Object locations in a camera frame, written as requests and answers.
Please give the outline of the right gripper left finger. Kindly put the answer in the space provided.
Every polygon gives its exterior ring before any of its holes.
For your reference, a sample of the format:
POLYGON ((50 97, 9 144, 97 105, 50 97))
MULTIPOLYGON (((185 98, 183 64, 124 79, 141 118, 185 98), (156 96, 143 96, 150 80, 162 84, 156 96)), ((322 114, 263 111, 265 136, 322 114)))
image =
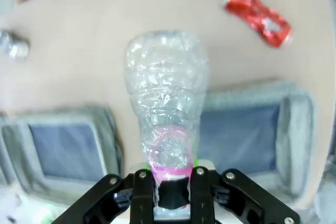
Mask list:
POLYGON ((52 224, 154 224, 153 189, 147 163, 125 178, 107 174, 52 224))

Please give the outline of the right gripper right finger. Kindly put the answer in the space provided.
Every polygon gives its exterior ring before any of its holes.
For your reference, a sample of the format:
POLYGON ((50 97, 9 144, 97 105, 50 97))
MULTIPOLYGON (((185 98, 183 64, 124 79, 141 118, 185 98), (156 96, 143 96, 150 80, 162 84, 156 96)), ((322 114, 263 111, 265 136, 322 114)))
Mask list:
POLYGON ((219 174, 201 166, 197 158, 191 173, 191 224, 224 224, 215 217, 215 204, 243 224, 301 224, 297 212, 231 168, 219 174))

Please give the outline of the clear bottle with pink label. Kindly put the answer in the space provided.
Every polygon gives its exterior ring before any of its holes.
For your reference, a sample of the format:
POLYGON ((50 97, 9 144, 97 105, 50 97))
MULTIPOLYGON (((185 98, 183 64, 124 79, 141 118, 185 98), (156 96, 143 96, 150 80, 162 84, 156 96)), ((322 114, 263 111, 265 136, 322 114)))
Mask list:
POLYGON ((155 208, 186 208, 208 84, 205 48, 186 31, 141 34, 127 47, 124 77, 155 179, 155 208))

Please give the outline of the crushed red soda can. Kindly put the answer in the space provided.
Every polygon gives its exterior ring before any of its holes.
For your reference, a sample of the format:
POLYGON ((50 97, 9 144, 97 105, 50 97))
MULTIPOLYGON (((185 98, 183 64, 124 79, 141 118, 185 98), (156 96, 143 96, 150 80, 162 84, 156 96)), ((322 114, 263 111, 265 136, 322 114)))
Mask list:
POLYGON ((247 23, 274 48, 281 47, 291 38, 290 24, 261 0, 225 0, 224 9, 247 23))

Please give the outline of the black soda can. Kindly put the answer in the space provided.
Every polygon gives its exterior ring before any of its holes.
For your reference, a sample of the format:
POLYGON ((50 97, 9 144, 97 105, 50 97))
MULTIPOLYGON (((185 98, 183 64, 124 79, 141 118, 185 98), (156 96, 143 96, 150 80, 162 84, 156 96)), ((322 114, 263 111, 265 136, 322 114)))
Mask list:
POLYGON ((14 33, 1 29, 0 51, 13 60, 23 60, 29 55, 29 43, 14 33))

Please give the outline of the grey fabric basket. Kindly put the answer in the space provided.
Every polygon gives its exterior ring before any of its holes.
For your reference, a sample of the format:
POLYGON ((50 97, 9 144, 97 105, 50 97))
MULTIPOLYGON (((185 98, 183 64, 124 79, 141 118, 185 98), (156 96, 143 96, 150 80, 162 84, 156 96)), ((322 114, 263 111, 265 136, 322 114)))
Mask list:
POLYGON ((0 185, 72 204, 106 174, 123 174, 111 111, 82 106, 0 114, 0 185))
POLYGON ((197 155, 211 161, 219 173, 238 169, 289 201, 300 197, 308 182, 315 120, 311 95, 293 83, 210 92, 197 155))

